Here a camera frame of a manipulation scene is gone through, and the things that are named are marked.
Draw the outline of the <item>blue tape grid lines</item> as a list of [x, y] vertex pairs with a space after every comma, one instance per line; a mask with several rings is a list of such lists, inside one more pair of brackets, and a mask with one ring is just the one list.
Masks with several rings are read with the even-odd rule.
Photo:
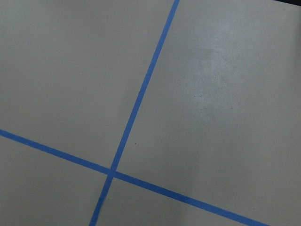
[[218, 208], [216, 206], [210, 205], [210, 204], [202, 202], [200, 200], [193, 199], [191, 197], [179, 194], [177, 192], [165, 189], [163, 187], [160, 187], [160, 186], [157, 186], [155, 184], [152, 184], [152, 183], [149, 183], [149, 182], [131, 177], [129, 175], [126, 175], [124, 173], [121, 173], [121, 172], [117, 171], [120, 159], [121, 159], [122, 154], [124, 152], [124, 148], [127, 144], [127, 140], [129, 138], [131, 129], [133, 127], [133, 124], [135, 122], [135, 119], [136, 119], [136, 116], [138, 114], [139, 108], [140, 108], [141, 103], [143, 101], [143, 97], [144, 97], [145, 92], [147, 90], [148, 84], [151, 80], [152, 73], [153, 73], [153, 71], [156, 67], [159, 55], [160, 55], [161, 50], [163, 48], [164, 42], [166, 40], [166, 37], [167, 37], [167, 34], [169, 32], [170, 26], [172, 24], [173, 18], [175, 16], [176, 11], [177, 11], [178, 5], [179, 5], [179, 1], [175, 0], [173, 2], [172, 6], [171, 6], [171, 9], [170, 9], [168, 17], [166, 19], [164, 28], [162, 30], [162, 33], [161, 33], [160, 38], [158, 40], [158, 43], [156, 45], [156, 49], [155, 49], [155, 51], [153, 53], [153, 56], [151, 58], [148, 70], [146, 72], [146, 75], [145, 75], [144, 80], [142, 82], [142, 85], [140, 87], [140, 90], [139, 90], [139, 93], [138, 93], [137, 98], [135, 100], [133, 109], [130, 113], [129, 119], [128, 119], [127, 124], [126, 124], [126, 127], [124, 129], [123, 134], [122, 134], [120, 143], [118, 145], [118, 148], [117, 148], [116, 153], [114, 155], [113, 161], [112, 161], [111, 166], [109, 168], [106, 168], [102, 165], [99, 165], [99, 164], [93, 163], [91, 161], [79, 158], [77, 156], [59, 151], [59, 150], [51, 148], [49, 146], [34, 142], [32, 140], [26, 139], [24, 137], [18, 136], [18, 135], [13, 134], [13, 133], [10, 133], [8, 131], [5, 131], [5, 130], [0, 131], [0, 135], [2, 137], [5, 137], [5, 138], [13, 140], [15, 142], [18, 142], [18, 143], [21, 143], [23, 145], [26, 145], [26, 146], [32, 147], [34, 149], [37, 149], [39, 151], [54, 155], [54, 156], [56, 156], [60, 159], [70, 161], [70, 162], [75, 163], [77, 165], [86, 167], [88, 169], [91, 169], [91, 170], [94, 170], [94, 171], [97, 171], [97, 172], [100, 172], [100, 173], [106, 175], [105, 183], [102, 187], [102, 190], [101, 190], [100, 196], [98, 198], [95, 210], [94, 210], [93, 215], [92, 215], [92, 217], [90, 219], [90, 222], [89, 222], [89, 225], [91, 225], [91, 226], [96, 225], [96, 223], [98, 221], [98, 218], [99, 218], [99, 215], [100, 215], [101, 208], [103, 206], [103, 203], [104, 203], [104, 201], [105, 201], [105, 199], [108, 195], [108, 192], [110, 190], [112, 181], [115, 178], [119, 179], [121, 181], [130, 183], [132, 185], [138, 186], [140, 188], [143, 188], [143, 189], [155, 192], [157, 194], [163, 195], [165, 197], [169, 197], [173, 200], [177, 200], [179, 202], [188, 204], [190, 206], [194, 206], [196, 208], [206, 210], [210, 213], [213, 213], [215, 215], [233, 220], [233, 221], [241, 223], [243, 225], [247, 225], [247, 226], [262, 226], [263, 225], [262, 222], [244, 217], [242, 215], [236, 214], [234, 212], [227, 211], [225, 209]]

